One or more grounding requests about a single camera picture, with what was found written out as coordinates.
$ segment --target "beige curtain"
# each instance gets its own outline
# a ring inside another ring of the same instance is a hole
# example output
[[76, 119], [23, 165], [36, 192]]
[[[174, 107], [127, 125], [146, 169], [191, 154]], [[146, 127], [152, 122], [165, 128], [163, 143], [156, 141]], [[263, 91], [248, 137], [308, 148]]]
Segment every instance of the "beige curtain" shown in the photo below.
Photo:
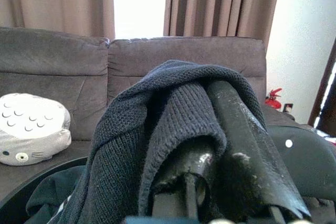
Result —
[[114, 38], [113, 0], [0, 0], [0, 26]]
[[239, 36], [268, 44], [276, 0], [166, 0], [165, 36]]

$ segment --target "gray sofa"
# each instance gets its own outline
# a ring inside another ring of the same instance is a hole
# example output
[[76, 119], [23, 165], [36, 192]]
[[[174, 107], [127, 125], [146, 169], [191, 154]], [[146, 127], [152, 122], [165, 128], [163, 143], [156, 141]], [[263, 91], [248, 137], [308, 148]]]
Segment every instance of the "gray sofa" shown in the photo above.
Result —
[[[260, 103], [265, 99], [266, 58], [261, 40], [165, 37], [109, 41], [45, 30], [0, 28], [0, 97], [26, 92], [61, 102], [71, 115], [73, 140], [66, 150], [39, 164], [0, 164], [0, 200], [39, 172], [87, 156], [96, 123], [109, 102], [170, 59], [234, 69], [247, 78]], [[263, 106], [263, 110], [268, 125], [300, 126], [272, 108]]]

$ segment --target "plush toy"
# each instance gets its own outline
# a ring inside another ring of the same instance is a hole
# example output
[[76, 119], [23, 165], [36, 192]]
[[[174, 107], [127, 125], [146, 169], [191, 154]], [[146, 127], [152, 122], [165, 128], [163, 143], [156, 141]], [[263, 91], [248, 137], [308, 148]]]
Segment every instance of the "plush toy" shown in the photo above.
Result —
[[0, 98], [0, 162], [31, 165], [71, 143], [70, 114], [59, 102], [31, 94]]

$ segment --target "red fire extinguisher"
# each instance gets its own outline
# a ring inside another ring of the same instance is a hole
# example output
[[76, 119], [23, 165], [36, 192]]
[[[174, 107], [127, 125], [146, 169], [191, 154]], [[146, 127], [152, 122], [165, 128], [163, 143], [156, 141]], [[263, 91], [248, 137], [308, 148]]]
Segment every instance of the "red fire extinguisher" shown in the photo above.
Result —
[[281, 103], [277, 101], [277, 97], [281, 97], [280, 95], [277, 95], [279, 91], [281, 91], [282, 88], [276, 89], [276, 90], [271, 90], [269, 92], [269, 97], [265, 100], [265, 104], [268, 106], [271, 106], [275, 109], [280, 109], [281, 108]]

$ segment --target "dark knit sweater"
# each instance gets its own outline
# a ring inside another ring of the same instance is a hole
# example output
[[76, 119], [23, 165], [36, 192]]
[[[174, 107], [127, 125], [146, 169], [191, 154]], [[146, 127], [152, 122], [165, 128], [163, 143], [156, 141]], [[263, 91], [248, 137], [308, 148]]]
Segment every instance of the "dark knit sweater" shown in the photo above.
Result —
[[50, 223], [119, 223], [145, 215], [160, 165], [178, 145], [211, 136], [226, 147], [202, 85], [226, 80], [265, 127], [256, 96], [240, 74], [220, 66], [168, 61], [122, 92], [99, 121], [86, 169], [64, 210]]

